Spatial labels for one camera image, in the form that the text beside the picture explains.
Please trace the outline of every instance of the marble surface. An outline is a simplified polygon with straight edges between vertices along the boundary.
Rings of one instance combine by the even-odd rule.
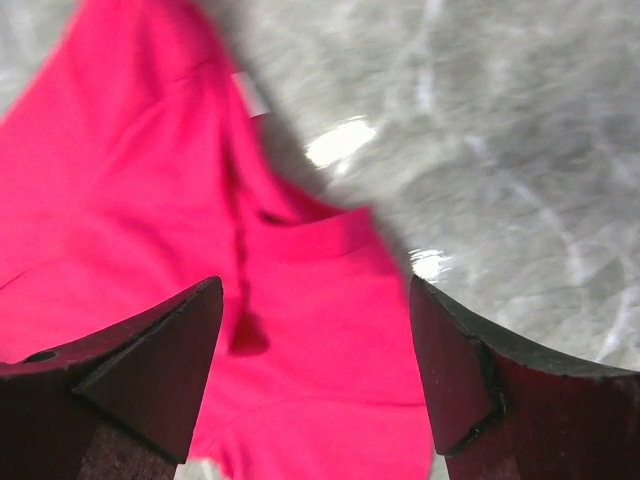
[[[0,2],[0,112],[72,3]],[[478,313],[640,369],[640,2],[200,3],[273,111],[276,169],[373,204],[407,273]]]

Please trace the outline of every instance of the garment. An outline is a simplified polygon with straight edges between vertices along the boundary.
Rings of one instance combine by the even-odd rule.
[[[0,128],[0,361],[217,275],[191,448],[233,479],[424,479],[402,277],[368,209],[273,174],[186,0],[86,0]]]

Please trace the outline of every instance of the pink fabric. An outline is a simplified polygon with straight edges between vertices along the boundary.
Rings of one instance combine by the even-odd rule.
[[[398,269],[367,209],[268,169],[184,0],[87,0],[0,129],[0,361],[218,275],[191,454],[233,479],[420,479],[431,439]]]

